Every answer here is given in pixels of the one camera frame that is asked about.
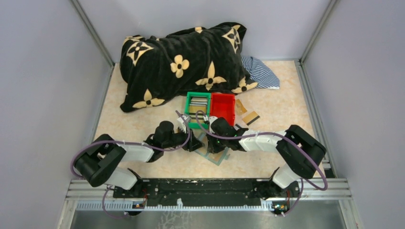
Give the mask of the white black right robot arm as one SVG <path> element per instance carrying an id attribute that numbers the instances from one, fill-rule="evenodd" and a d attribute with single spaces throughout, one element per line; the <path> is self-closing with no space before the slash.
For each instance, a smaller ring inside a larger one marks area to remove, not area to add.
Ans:
<path id="1" fill-rule="evenodd" d="M 294 181 L 311 179 L 319 170 L 327 149 L 298 125 L 291 125 L 286 131 L 261 132 L 248 128 L 235 129 L 223 117 L 208 118 L 208 137 L 216 144 L 234 151 L 276 150 L 285 161 L 277 169 L 269 183 L 269 191 L 275 197 L 282 196 Z"/>

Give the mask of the mint green card holder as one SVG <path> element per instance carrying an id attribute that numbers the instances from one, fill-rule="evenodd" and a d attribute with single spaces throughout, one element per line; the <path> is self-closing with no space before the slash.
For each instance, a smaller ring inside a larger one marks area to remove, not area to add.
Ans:
<path id="1" fill-rule="evenodd" d="M 205 133 L 199 133 L 197 138 L 203 143 L 203 147 L 195 150 L 195 153 L 217 166 L 219 166 L 224 160 L 228 159 L 230 155 L 229 148 L 225 148 L 223 151 L 213 154 L 208 151 L 208 139 L 205 136 Z"/>

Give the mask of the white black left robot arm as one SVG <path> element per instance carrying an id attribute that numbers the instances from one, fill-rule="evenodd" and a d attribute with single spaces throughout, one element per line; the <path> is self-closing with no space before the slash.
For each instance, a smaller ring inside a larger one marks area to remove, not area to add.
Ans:
<path id="1" fill-rule="evenodd" d="M 162 121 L 153 134 L 141 143 L 124 143 L 103 134 L 72 161 L 77 171 L 92 187 L 106 184 L 120 187 L 131 197 L 142 194 L 143 184 L 140 176 L 132 169 L 123 169 L 123 161 L 151 163 L 160 159 L 164 152 L 183 149 L 189 152 L 203 147 L 193 131 L 185 124 L 174 130 L 170 121 Z"/>

